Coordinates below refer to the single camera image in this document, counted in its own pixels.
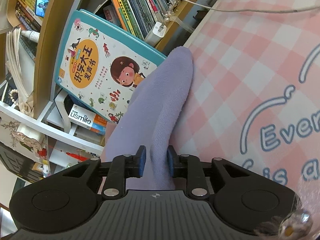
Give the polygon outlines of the purple and pink sweater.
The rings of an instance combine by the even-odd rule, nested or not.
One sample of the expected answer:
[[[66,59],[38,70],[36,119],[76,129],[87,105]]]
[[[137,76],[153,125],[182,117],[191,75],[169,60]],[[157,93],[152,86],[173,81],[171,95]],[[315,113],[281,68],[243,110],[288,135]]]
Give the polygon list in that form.
[[[129,178],[129,190],[172,190],[167,149],[171,133],[188,97],[193,78],[193,57],[185,47],[169,56],[135,89],[127,112],[108,138],[101,154],[112,161],[124,154],[136,154],[143,145],[146,162],[142,178]]]

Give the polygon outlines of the usmile box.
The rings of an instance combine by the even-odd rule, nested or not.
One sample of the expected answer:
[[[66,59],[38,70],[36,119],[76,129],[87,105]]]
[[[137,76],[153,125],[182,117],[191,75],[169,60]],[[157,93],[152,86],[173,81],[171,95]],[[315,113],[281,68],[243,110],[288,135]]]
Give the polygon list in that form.
[[[76,104],[71,108],[68,117],[72,123],[92,132],[100,135],[104,135],[106,132],[107,121],[104,118]]]

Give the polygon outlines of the pink checkered tablecloth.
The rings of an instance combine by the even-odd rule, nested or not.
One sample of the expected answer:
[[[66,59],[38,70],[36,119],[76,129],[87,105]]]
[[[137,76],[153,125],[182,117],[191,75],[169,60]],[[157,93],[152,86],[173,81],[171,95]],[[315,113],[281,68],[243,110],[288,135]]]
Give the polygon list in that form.
[[[319,0],[217,0],[185,45],[194,77],[176,152],[319,186]]]

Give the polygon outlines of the children's sound book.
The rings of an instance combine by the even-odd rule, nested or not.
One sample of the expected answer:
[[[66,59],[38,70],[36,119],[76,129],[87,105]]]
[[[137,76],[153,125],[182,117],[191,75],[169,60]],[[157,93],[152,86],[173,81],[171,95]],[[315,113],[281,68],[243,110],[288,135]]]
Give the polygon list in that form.
[[[83,9],[72,13],[60,45],[55,82],[111,122],[121,119],[136,87],[166,58]]]

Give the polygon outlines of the white charger plug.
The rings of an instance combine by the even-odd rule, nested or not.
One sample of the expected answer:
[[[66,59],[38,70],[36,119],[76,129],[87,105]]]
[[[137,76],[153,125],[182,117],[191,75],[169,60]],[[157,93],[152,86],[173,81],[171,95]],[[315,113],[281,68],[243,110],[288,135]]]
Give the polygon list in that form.
[[[167,26],[164,23],[156,22],[154,27],[149,31],[144,41],[150,46],[154,47],[167,32]]]

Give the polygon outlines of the row of upright books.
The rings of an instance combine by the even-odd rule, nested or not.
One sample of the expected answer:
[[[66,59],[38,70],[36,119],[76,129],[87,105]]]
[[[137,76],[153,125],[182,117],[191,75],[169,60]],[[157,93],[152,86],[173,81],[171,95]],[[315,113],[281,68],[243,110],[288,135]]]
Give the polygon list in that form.
[[[133,36],[144,40],[157,22],[167,24],[178,0],[112,0],[121,24]]]

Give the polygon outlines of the wooden bookshelf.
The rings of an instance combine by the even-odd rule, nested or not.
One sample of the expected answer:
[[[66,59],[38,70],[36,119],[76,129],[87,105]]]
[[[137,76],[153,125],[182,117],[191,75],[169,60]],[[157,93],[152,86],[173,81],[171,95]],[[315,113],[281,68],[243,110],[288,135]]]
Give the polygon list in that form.
[[[48,14],[44,17],[42,23],[35,59],[33,81],[35,118],[29,117],[3,102],[1,102],[1,112],[67,145],[101,155],[104,149],[102,146],[76,138],[71,134],[62,132],[42,122],[54,107],[54,102],[52,101],[55,92],[53,74],[56,69],[55,60],[60,49],[59,45],[65,23],[72,12],[87,1],[89,2],[89,0],[50,0],[49,2]],[[8,22],[12,27],[17,27],[20,22],[14,13],[16,0],[1,0],[1,2],[4,2],[7,6],[5,16]],[[173,35],[178,33],[178,28],[180,28],[178,23],[170,22],[167,28],[167,34],[156,44],[155,48],[164,52],[165,46],[173,45],[173,41],[171,42],[169,38],[172,38]]]

